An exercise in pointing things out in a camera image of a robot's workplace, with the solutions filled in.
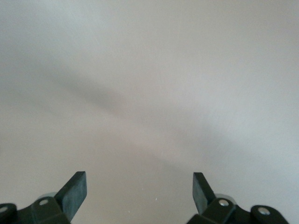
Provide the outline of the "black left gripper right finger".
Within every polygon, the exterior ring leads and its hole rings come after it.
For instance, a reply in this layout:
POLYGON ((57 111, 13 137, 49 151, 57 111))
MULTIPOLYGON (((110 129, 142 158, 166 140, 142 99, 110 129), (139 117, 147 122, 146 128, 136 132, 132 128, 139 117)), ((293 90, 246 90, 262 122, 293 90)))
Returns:
POLYGON ((232 200, 216 196, 203 173, 193 173, 192 196, 198 213, 189 224, 288 224, 275 208, 255 205, 246 211, 232 200))

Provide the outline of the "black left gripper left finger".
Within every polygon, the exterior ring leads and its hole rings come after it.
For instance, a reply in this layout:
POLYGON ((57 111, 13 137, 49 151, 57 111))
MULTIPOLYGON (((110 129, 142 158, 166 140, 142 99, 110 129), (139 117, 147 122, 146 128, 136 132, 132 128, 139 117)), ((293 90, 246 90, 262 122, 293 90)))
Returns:
POLYGON ((70 224, 87 196, 86 172, 76 172, 54 195, 44 196, 18 210, 14 203, 0 205, 2 224, 70 224))

